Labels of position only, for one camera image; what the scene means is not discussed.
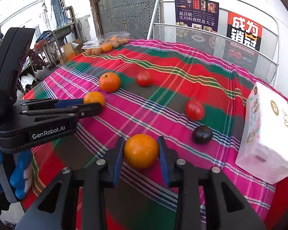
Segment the blue gloved left hand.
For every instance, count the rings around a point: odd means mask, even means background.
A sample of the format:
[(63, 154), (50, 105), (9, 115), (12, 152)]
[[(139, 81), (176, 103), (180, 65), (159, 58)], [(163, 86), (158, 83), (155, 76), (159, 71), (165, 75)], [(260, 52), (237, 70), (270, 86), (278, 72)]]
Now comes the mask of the blue gloved left hand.
[(32, 159), (30, 149), (16, 154), (0, 150), (0, 192), (8, 202), (13, 204), (22, 200), (31, 187)]

